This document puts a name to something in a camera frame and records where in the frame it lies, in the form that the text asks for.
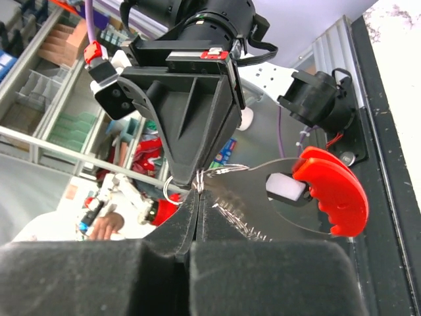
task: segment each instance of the blue box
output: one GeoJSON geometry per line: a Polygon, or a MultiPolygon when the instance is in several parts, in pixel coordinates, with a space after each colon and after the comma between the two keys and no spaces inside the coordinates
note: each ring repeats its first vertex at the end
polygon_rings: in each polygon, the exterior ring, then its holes
{"type": "Polygon", "coordinates": [[[222,148],[220,153],[216,155],[214,161],[214,164],[211,165],[211,168],[217,168],[221,167],[222,165],[225,165],[230,160],[232,151],[234,150],[234,147],[236,145],[237,141],[233,138],[231,138],[228,143],[222,148]]]}
{"type": "Polygon", "coordinates": [[[17,59],[0,50],[0,82],[6,77],[17,59]]]}

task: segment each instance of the person's hand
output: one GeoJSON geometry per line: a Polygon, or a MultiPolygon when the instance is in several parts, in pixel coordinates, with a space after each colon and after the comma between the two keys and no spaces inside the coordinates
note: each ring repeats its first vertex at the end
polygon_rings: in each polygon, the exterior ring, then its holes
{"type": "Polygon", "coordinates": [[[89,236],[90,240],[110,240],[111,234],[116,234],[124,225],[123,217],[118,213],[109,213],[99,217],[89,236]]]}

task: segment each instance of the screw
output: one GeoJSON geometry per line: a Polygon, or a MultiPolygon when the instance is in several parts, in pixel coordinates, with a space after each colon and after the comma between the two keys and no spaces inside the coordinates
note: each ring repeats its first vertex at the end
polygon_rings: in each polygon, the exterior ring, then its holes
{"type": "Polygon", "coordinates": [[[123,103],[121,104],[121,108],[122,108],[123,110],[128,110],[128,109],[130,108],[130,104],[129,104],[128,102],[123,102],[123,103]]]}
{"type": "Polygon", "coordinates": [[[112,96],[113,96],[113,97],[120,97],[120,96],[121,96],[121,92],[120,92],[120,90],[119,90],[119,89],[114,89],[114,90],[112,91],[112,96]]]}

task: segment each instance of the red wire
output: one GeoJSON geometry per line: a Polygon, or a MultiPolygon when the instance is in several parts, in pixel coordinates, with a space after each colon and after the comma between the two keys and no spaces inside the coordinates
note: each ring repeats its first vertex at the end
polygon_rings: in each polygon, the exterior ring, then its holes
{"type": "Polygon", "coordinates": [[[339,141],[342,137],[343,137],[343,134],[342,133],[337,133],[334,139],[328,141],[328,143],[326,144],[326,149],[328,149],[334,143],[336,143],[337,141],[339,141]]]}

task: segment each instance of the red scissor handle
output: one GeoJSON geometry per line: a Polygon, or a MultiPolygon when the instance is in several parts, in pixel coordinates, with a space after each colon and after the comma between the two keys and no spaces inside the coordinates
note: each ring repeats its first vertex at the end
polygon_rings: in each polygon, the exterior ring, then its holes
{"type": "Polygon", "coordinates": [[[352,171],[327,151],[307,147],[300,158],[304,163],[294,171],[298,181],[310,183],[310,195],[318,207],[329,215],[336,236],[355,237],[368,220],[368,201],[361,183],[352,171]]]}

